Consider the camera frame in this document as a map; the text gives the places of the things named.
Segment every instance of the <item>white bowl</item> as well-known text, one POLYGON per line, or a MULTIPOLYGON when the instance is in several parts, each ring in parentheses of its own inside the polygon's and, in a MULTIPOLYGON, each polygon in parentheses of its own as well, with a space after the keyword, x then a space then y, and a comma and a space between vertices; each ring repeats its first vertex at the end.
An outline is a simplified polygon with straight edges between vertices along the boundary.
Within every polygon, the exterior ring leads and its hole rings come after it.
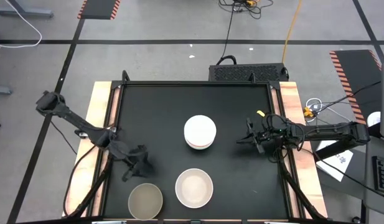
POLYGON ((188 169, 178 176, 175 193, 186 207, 200 208, 211 199, 213 183, 206 172, 200 169, 188 169))
POLYGON ((217 127, 207 116, 196 115, 189 118, 185 123, 185 140, 194 149, 206 149, 211 146, 216 134, 217 127))

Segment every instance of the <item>hazard stripe tape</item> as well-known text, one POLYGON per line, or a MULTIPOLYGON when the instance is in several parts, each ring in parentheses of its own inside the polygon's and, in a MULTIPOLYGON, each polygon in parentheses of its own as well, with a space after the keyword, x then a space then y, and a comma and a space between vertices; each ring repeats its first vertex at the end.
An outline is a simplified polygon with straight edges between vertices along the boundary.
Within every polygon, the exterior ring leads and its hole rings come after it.
POLYGON ((343 81, 341 81, 341 85, 345 86, 345 87, 349 87, 350 86, 348 82, 343 82, 343 81))
POLYGON ((380 62, 378 62, 378 60, 377 60, 377 58, 376 58, 376 55, 375 55, 371 50, 369 50, 369 52, 370 52, 371 55, 373 56, 374 61, 376 61, 376 64, 377 64, 378 69, 380 69, 380 71, 381 71, 381 64, 380 64, 380 62))
POLYGON ((365 118, 363 117, 362 111, 359 108, 359 105, 356 104, 357 101, 354 96, 349 96, 352 95, 352 89, 349 85, 348 78, 344 73, 344 69, 342 68, 342 65, 340 63, 340 60, 337 56, 337 53, 334 51, 330 51, 330 58, 331 61, 333 62, 334 68, 337 71, 337 74, 339 76, 342 88, 345 91, 345 94, 348 96, 347 99, 351 105, 352 111, 354 112, 356 122, 360 124, 366 124, 365 118))
POLYGON ((120 0, 117 0, 115 2, 115 5, 113 6, 113 11, 111 12, 111 16, 110 16, 111 20, 115 19, 116 15, 117 15, 120 2, 121 2, 120 0))
POLYGON ((81 19, 81 14, 84 11, 84 7, 85 7, 86 3, 87 3, 87 0, 84 0, 84 2, 82 3, 82 6, 81 6, 80 12, 78 13, 77 19, 81 19))

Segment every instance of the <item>wooden board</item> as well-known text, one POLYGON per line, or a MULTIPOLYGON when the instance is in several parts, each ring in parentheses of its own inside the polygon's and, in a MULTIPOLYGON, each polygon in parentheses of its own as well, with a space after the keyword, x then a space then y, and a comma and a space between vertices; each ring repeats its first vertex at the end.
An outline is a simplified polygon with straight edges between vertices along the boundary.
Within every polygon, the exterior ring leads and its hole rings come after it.
MULTIPOLYGON (((105 123, 105 114, 109 105, 111 82, 95 82, 91 95, 90 105, 88 107, 86 120, 96 127, 103 127, 105 123)), ((115 111, 118 100, 119 91, 115 92, 116 100, 113 100, 112 111, 110 113, 109 124, 114 123, 115 111)), ((80 146, 78 147, 77 162, 89 149, 93 147, 93 144, 89 139, 81 139, 80 146)), ((66 211, 68 214, 72 213, 80 202, 85 198, 85 195, 91 189, 93 174, 95 172, 96 160, 98 158, 99 149, 94 148, 89 155, 87 155, 77 166, 74 171, 72 183, 67 194, 66 199, 66 211)), ((106 160, 103 160, 101 168, 104 168, 106 160)), ((98 214, 98 208, 100 205, 102 186, 95 195, 95 204, 93 209, 93 215, 98 214)))
MULTIPOLYGON (((286 112, 286 117, 295 123, 305 124, 305 120, 302 114, 301 102, 298 95, 297 85, 294 82, 281 82, 281 94, 283 98, 284 110, 286 112)), ((95 126, 102 127, 104 123, 104 118, 106 114, 106 109, 108 106, 109 94, 110 94, 111 82, 95 82, 93 88, 90 107, 88 108, 87 121, 95 126)), ((109 123, 113 123, 115 120, 115 111, 118 102, 119 91, 115 91, 115 96, 113 97, 112 110, 110 114, 109 123)), ((276 97, 276 92, 272 90, 272 96, 274 100, 275 113, 279 114, 279 106, 276 97)), ((84 155, 84 153, 91 148, 92 145, 88 139, 81 140, 80 147, 78 148, 77 160, 84 155)), ((305 142, 304 149, 311 150, 311 145, 309 142, 305 142)), ((85 194, 91 188, 93 173, 95 171, 96 159, 98 155, 98 150, 94 149, 90 155, 86 156, 85 160, 82 161, 77 167, 72 184, 70 186, 70 191, 66 200, 66 206, 68 213, 74 211, 78 204, 83 200, 85 194)), ((316 207, 317 211, 323 216, 327 216, 325 209, 325 204, 322 196, 321 185, 319 183, 319 178, 317 176, 316 165, 314 158, 311 154, 301 151, 294 152, 294 159, 297 167, 297 174, 299 179, 299 184, 302 191, 305 193, 309 201, 316 207)), ((293 216, 298 217, 298 207, 296 202, 296 196, 292 188, 289 186, 290 198, 293 216)), ((98 215, 98 209, 100 206, 101 200, 101 188, 96 193, 95 204, 93 207, 93 215, 98 215)))
MULTIPOLYGON (((295 82, 281 82, 280 90, 286 117, 294 123, 305 124, 297 84, 295 82)), ((310 142, 306 141, 304 143, 304 149, 312 151, 310 142)), ((297 152, 297 150, 294 150, 294 160, 297 167, 298 181, 301 190, 312 205, 315 206, 316 210, 327 217, 314 156, 308 152, 297 152)))

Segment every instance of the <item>cable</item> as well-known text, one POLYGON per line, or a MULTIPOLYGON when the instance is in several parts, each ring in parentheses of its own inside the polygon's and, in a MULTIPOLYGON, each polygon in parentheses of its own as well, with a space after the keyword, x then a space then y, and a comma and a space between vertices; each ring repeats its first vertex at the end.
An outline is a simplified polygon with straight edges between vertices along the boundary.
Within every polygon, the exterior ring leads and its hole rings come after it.
POLYGON ((286 151, 285 155, 284 155, 281 159, 277 159, 277 158, 276 158, 276 157, 278 156, 278 153, 279 153, 279 152, 281 153, 282 150, 283 150, 283 149, 277 147, 277 148, 273 151, 272 156, 271 156, 271 157, 270 157, 270 156, 267 157, 268 161, 269 161, 270 163, 278 163, 278 162, 282 161, 283 159, 285 159, 285 158, 287 157, 287 155, 289 154, 289 151, 288 151, 288 150, 286 151))
POLYGON ((282 121, 283 121, 283 123, 284 124, 293 124, 293 125, 295 125, 297 128, 299 128, 300 130, 301 130, 301 132, 302 132, 302 138, 299 140, 299 142, 296 144, 296 147, 297 147, 297 150, 298 151, 300 151, 301 149, 302 149, 302 147, 304 146, 304 142, 305 142, 305 134, 304 134, 304 130, 303 130, 303 128, 302 127, 300 127, 300 125, 298 125, 298 124, 296 124, 296 123, 294 123, 294 122, 292 122, 292 121, 290 121, 290 120, 286 120, 286 119, 284 119, 282 116, 280 116, 280 115, 277 115, 277 114, 268 114, 268 115, 266 115, 266 124, 268 125, 268 128, 269 127, 272 127, 272 124, 273 124, 273 119, 272 119, 272 117, 273 116, 275 116, 275 117, 278 117, 278 118, 280 118, 282 121))
POLYGON ((296 12, 294 13, 293 21, 291 22, 291 26, 289 28, 289 32, 287 33, 286 41, 284 43, 283 56, 281 57, 281 63, 284 63, 284 61, 286 60, 287 44, 289 42, 291 31, 293 30, 294 24, 296 23, 297 15, 298 15, 299 9, 301 8, 301 3, 302 3, 302 0, 298 0, 298 6, 297 6, 297 9, 296 9, 296 12))
POLYGON ((227 50, 227 45, 228 45, 228 39, 229 39, 229 32, 230 32, 230 26, 232 25, 232 19, 233 19, 233 10, 235 8, 235 3, 232 4, 232 13, 230 14, 230 21, 229 21, 229 27, 228 27, 228 34, 227 34, 227 39, 225 41, 225 47, 223 48, 223 53, 221 56, 221 59, 225 55, 225 51, 227 50))
POLYGON ((32 44, 32 45, 7 46, 7 45, 1 45, 0 44, 0 47, 9 48, 9 49, 18 49, 18 48, 23 48, 23 47, 35 47, 35 46, 39 45, 41 40, 42 40, 42 34, 37 30, 37 28, 35 28, 33 25, 31 25, 29 21, 27 21, 25 18, 23 18, 22 15, 17 11, 17 9, 9 1, 7 1, 7 0, 5 0, 5 1, 6 1, 6 3, 8 3, 8 5, 10 5, 13 8, 13 10, 15 10, 17 15, 19 15, 20 18, 22 18, 22 20, 24 22, 29 24, 35 31, 37 31, 37 33, 40 35, 40 39, 37 41, 37 43, 32 44))
MULTIPOLYGON (((310 98, 309 100, 306 101, 306 103, 305 103, 305 107, 308 107, 308 108, 310 109, 311 106, 312 106, 313 104, 310 105, 309 102, 312 101, 312 100, 317 100, 319 103, 316 103, 315 105, 320 105, 321 107, 319 108, 319 111, 323 111, 323 110, 322 110, 322 108, 323 108, 323 103, 322 103, 322 100, 319 99, 319 98, 310 98)), ((334 112, 335 114, 339 115, 339 116, 342 117, 343 119, 346 119, 347 121, 351 121, 350 119, 348 119, 348 118, 345 117, 344 115, 342 115, 342 114, 336 112, 336 111, 333 110, 332 108, 329 108, 329 107, 328 107, 327 109, 331 110, 332 112, 334 112)), ((310 123, 310 122, 314 121, 314 120, 318 117, 319 113, 320 113, 320 112, 317 112, 317 111, 316 111, 316 112, 314 113, 314 118, 313 118, 313 119, 310 119, 309 121, 306 121, 306 122, 310 123)))
POLYGON ((65 192, 65 198, 63 200, 63 213, 65 214, 65 216, 67 217, 68 216, 68 213, 67 213, 67 210, 66 210, 66 200, 67 200, 67 195, 68 195, 68 191, 70 190, 70 186, 72 184, 72 179, 73 179, 73 175, 74 175, 74 171, 75 169, 77 168, 77 166, 79 165, 79 163, 90 153, 92 152, 92 149, 94 149, 96 147, 96 145, 93 145, 92 148, 90 148, 84 155, 82 155, 82 157, 75 163, 73 169, 72 169, 72 172, 70 173, 70 178, 68 180, 68 184, 67 184, 67 188, 66 188, 66 192, 65 192))
POLYGON ((338 103, 343 103, 343 104, 348 104, 348 105, 367 105, 367 104, 370 104, 370 103, 375 103, 375 102, 378 102, 379 100, 369 100, 369 101, 366 101, 364 103, 350 103, 350 102, 338 102, 338 103))
POLYGON ((73 146, 69 143, 69 141, 67 140, 67 138, 65 137, 65 135, 63 134, 63 132, 61 132, 61 131, 59 130, 59 128, 56 127, 56 125, 54 124, 53 121, 50 121, 50 123, 54 126, 54 128, 56 129, 56 131, 58 131, 58 132, 62 135, 63 139, 67 142, 68 146, 70 146, 70 148, 72 149, 72 151, 74 152, 74 154, 77 155, 77 153, 75 152, 73 146))
POLYGON ((329 103, 328 105, 326 105, 325 107, 323 107, 323 109, 319 110, 318 112, 321 112, 321 111, 327 109, 328 107, 330 107, 330 106, 332 106, 332 105, 334 105, 334 104, 336 104, 336 103, 339 103, 339 102, 345 100, 345 99, 348 98, 348 97, 354 96, 354 95, 356 95, 357 93, 359 93, 360 91, 362 91, 362 90, 366 90, 366 89, 368 89, 368 88, 371 88, 371 87, 373 87, 373 86, 375 86, 375 85, 377 85, 377 84, 379 84, 379 83, 381 83, 381 81, 378 81, 378 82, 372 83, 372 84, 370 84, 370 85, 364 86, 364 87, 358 89, 357 91, 355 91, 355 92, 353 92, 353 93, 351 93, 351 94, 349 94, 349 95, 347 95, 347 96, 345 96, 345 97, 342 97, 342 98, 340 98, 340 99, 338 99, 338 100, 336 100, 336 101, 333 101, 333 102, 329 103))
MULTIPOLYGON (((269 7, 273 5, 273 0, 267 0, 267 1, 269 1, 268 5, 258 7, 257 1, 254 1, 254 0, 249 1, 249 2, 254 2, 254 5, 247 4, 248 3, 247 0, 233 0, 234 2, 233 4, 235 5, 235 7, 232 9, 232 11, 234 13, 248 12, 252 18, 261 19, 261 9, 264 7, 269 7)), ((227 12, 232 12, 232 11, 225 9, 224 6, 232 6, 233 4, 227 4, 225 0, 218 0, 219 7, 227 12)))
POLYGON ((374 190, 374 189, 372 189, 372 188, 370 188, 370 187, 367 187, 366 185, 364 185, 364 184, 362 184, 361 182, 357 181, 357 180, 354 179, 353 177, 351 177, 351 176, 347 175, 346 173, 342 172, 342 171, 339 170, 338 168, 336 168, 336 167, 330 165, 329 163, 327 163, 327 162, 324 161, 324 160, 321 160, 320 157, 319 157, 319 155, 317 155, 316 151, 313 151, 313 150, 312 150, 312 152, 311 152, 311 151, 309 151, 309 150, 307 150, 307 149, 303 149, 303 150, 306 151, 306 152, 311 153, 312 155, 314 155, 314 156, 316 157, 316 159, 317 159, 318 161, 322 161, 324 164, 326 164, 326 165, 328 165, 329 167, 331 167, 331 168, 335 169, 336 171, 340 172, 342 175, 348 177, 350 180, 354 181, 355 183, 361 185, 362 187, 366 188, 367 190, 369 190, 369 191, 371 191, 371 192, 373 192, 373 193, 375 193, 375 194, 377 194, 377 195, 379 195, 379 196, 381 196, 381 197, 384 198, 384 194, 383 194, 383 193, 381 193, 381 192, 377 192, 376 190, 374 190))

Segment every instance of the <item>metal table leg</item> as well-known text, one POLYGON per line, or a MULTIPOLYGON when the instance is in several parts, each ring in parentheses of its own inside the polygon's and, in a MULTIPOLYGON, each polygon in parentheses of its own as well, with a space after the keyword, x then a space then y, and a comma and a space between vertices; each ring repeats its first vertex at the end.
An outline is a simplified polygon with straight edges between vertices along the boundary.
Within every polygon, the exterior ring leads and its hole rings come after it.
POLYGON ((12 94, 12 90, 6 86, 0 86, 0 94, 10 95, 12 94))
MULTIPOLYGON (((54 13, 48 9, 34 9, 34 8, 23 8, 16 0, 8 0, 13 7, 19 11, 22 16, 39 16, 51 18, 54 13)), ((11 7, 0 7, 1 16, 17 16, 17 13, 11 7)))

